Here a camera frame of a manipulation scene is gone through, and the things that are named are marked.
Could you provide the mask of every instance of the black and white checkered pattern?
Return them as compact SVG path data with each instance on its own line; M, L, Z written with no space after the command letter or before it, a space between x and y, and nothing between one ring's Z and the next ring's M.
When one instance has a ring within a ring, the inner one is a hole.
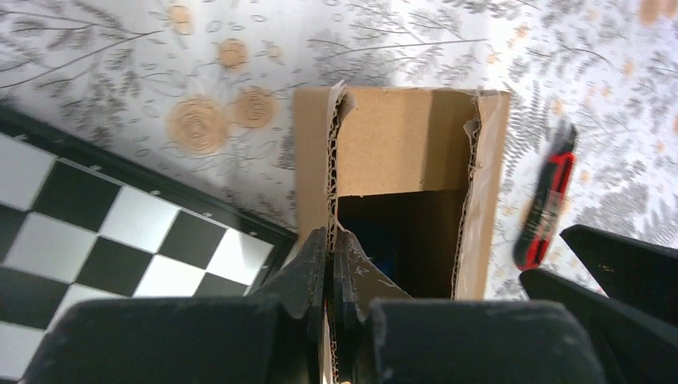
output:
M272 245L0 134L0 384L71 306L243 295Z

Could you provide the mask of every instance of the white square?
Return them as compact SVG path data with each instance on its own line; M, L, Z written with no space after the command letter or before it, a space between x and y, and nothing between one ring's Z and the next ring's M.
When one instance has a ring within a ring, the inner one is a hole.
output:
M44 335L43 330L0 322L0 378L19 380Z
M32 274L72 282L96 239L94 232L33 212L19 230L5 264Z
M0 202L28 210L38 196L56 157L0 134Z
M112 294L104 290L95 290L89 286L81 286L80 284L73 284L68 287L62 303L59 304L50 326L47 327L47 331L51 332L54 327L59 323L59 320L62 319L62 316L68 312L68 310L80 302L86 302L88 300L98 300L98 299L109 299L109 298L122 298L118 294Z
M229 229L209 261L207 272L248 286L272 249L268 242Z
M154 254L178 212L178 207L164 200L125 186L111 206L99 233Z
M200 285L205 271L160 254L153 256L135 298L191 297Z

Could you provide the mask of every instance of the checkerboard black border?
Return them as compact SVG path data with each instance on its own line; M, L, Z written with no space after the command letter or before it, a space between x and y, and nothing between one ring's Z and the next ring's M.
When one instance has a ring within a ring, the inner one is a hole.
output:
M272 244L273 249L257 273L249 292L256 290L282 268L297 240L297 235L290 230L243 212L214 196L157 174L6 106L0 106L0 132L187 210L199 214L210 213L209 218L215 222Z

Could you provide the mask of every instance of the table surface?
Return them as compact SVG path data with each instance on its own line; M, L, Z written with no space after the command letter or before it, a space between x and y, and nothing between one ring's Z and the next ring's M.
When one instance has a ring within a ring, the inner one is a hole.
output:
M518 299L512 242L561 119L580 140L560 228L678 246L676 12L675 0L7 0L0 99L294 228L295 86L511 90L485 296ZM544 267L598 289L559 238Z

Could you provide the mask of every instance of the cardboard box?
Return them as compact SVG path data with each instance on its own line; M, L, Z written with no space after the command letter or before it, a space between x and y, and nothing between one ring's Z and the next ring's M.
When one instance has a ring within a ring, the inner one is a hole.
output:
M482 299L509 104L496 91L297 89L300 241L327 226L331 251L342 221L383 223L404 290Z

